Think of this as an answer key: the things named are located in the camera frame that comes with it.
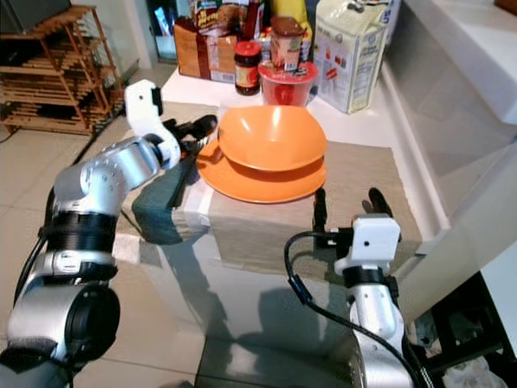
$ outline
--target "cardboard box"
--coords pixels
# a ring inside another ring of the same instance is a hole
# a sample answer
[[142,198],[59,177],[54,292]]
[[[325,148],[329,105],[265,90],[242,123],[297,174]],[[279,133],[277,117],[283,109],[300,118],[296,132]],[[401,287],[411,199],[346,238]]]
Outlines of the cardboard box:
[[384,10],[377,5],[357,12],[344,8],[341,0],[317,5],[317,94],[342,112],[357,112],[372,102],[386,41],[386,25],[380,21]]
[[180,74],[219,82],[235,82],[233,55],[236,36],[203,36],[196,31],[190,19],[179,18],[174,25],[174,39]]

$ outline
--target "plastic bag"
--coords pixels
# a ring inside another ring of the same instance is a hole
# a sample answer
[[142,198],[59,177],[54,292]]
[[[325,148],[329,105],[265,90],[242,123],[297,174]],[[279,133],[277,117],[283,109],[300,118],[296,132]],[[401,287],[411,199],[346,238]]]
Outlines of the plastic bag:
[[508,388],[499,376],[490,372],[484,357],[447,369],[442,380],[446,388]]

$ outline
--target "tile floor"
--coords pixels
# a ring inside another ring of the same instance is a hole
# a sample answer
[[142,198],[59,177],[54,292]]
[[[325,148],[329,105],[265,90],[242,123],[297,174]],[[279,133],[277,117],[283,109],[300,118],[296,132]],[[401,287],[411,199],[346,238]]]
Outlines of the tile floor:
[[[147,78],[161,86],[173,71],[172,65],[159,64],[153,70],[139,70],[132,82]],[[127,129],[125,118],[116,119],[85,158],[121,139]],[[0,138],[6,135],[5,129],[0,129]],[[21,130],[0,145],[1,348],[5,346],[15,282],[43,222],[48,190],[57,173],[74,160],[87,141],[84,136]],[[118,263],[118,267],[113,288],[123,318],[117,341],[101,361],[90,363],[76,377],[75,386],[193,386],[204,337],[178,331],[141,268],[127,263]]]

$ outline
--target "white countertop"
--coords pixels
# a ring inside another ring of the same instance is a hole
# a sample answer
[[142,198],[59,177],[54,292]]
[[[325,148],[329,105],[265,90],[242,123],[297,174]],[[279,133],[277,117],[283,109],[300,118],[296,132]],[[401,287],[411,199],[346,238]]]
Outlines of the white countertop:
[[[233,84],[186,77],[177,70],[163,86],[162,99],[167,102],[197,103],[223,109],[263,104],[261,95],[245,97],[235,91]],[[415,168],[419,163],[414,160],[414,150],[408,149],[407,144],[404,144],[407,143],[406,140],[400,141],[401,137],[406,137],[408,131],[401,133],[403,125],[397,116],[401,110],[397,112],[393,101],[397,101],[397,98],[393,97],[393,92],[381,80],[368,110],[349,116],[319,97],[308,103],[307,110],[316,118],[329,141],[392,149],[422,240],[430,242],[449,227],[448,220],[444,216],[431,177],[425,171]],[[189,211],[195,209],[196,213],[202,213],[197,204],[204,203],[204,209],[208,210],[206,204],[210,201],[210,190],[193,190],[198,191],[198,198],[193,201],[189,197],[187,203]]]
[[493,0],[406,0],[500,121],[517,124],[517,17]]

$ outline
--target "milk carton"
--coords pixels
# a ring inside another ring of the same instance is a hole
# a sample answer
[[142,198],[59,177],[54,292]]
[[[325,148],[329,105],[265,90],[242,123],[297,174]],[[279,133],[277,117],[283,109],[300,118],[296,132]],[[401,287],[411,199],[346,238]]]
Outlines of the milk carton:
[[372,101],[386,41],[386,25],[380,21],[385,8],[343,0],[317,4],[317,93],[342,112],[368,108]]

